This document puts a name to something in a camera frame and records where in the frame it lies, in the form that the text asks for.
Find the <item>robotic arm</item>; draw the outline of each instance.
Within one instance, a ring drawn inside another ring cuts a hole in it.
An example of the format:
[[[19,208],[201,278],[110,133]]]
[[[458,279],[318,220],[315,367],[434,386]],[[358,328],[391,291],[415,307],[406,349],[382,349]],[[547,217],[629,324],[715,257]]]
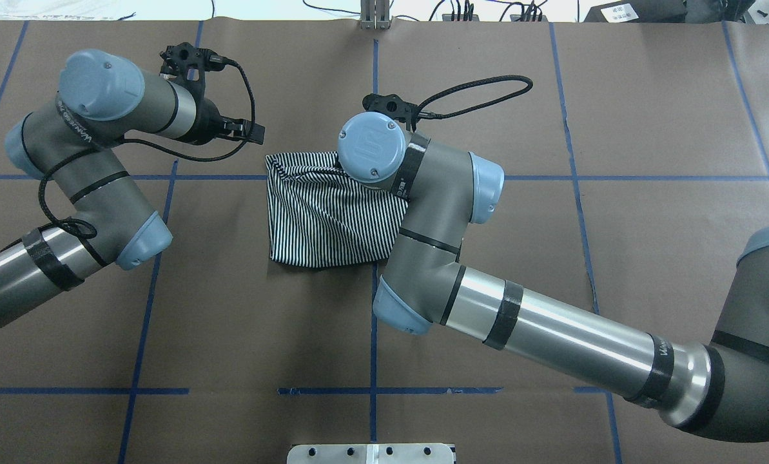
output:
[[[190,144],[241,141],[228,155],[248,141],[263,143],[264,127],[222,117],[204,98],[206,71],[232,65],[246,83],[240,65],[188,43],[170,45],[161,58],[161,76],[169,80],[100,50],[74,53],[55,100],[6,136],[13,164],[41,179],[41,191],[53,177],[77,213],[57,220],[42,203],[52,223],[0,252],[0,328],[111,262],[131,270],[170,245],[169,229],[111,150],[130,141],[157,147],[124,140],[128,130]]]
[[[459,264],[467,224],[490,218],[504,171],[419,133],[405,138],[390,118],[402,101],[373,97],[338,149],[353,179],[410,202],[373,302],[378,319],[411,334],[446,325],[656,409],[691,434],[769,441],[769,227],[738,261],[711,343],[670,343]]]

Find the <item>striped cloth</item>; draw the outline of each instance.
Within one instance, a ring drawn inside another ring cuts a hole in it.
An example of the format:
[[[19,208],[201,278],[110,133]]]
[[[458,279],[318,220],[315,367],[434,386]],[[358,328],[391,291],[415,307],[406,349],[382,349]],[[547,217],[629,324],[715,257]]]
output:
[[[337,159],[337,152],[267,156],[272,261],[332,267],[390,255],[407,202],[355,182]]]

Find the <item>folded cloth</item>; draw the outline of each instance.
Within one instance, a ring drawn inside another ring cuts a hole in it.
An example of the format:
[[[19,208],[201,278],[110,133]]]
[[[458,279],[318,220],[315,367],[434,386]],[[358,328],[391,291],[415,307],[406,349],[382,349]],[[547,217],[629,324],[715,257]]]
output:
[[[407,202],[355,182],[338,153],[267,156],[269,258],[332,267],[390,255]]]

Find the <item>metal mount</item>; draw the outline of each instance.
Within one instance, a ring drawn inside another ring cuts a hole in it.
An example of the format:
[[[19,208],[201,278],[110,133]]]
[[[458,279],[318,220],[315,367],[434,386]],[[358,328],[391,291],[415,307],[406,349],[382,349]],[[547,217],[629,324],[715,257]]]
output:
[[[456,464],[456,447],[443,443],[297,445],[287,464]]]
[[[361,0],[361,29],[390,29],[390,0]]]

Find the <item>white label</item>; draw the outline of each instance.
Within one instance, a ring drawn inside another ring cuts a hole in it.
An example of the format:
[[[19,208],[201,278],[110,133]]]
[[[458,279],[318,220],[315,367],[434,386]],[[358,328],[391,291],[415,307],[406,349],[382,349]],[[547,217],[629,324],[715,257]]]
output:
[[[639,15],[634,11],[634,7],[630,3],[602,8],[599,11],[602,12],[608,23],[625,23],[625,21],[639,19]]]

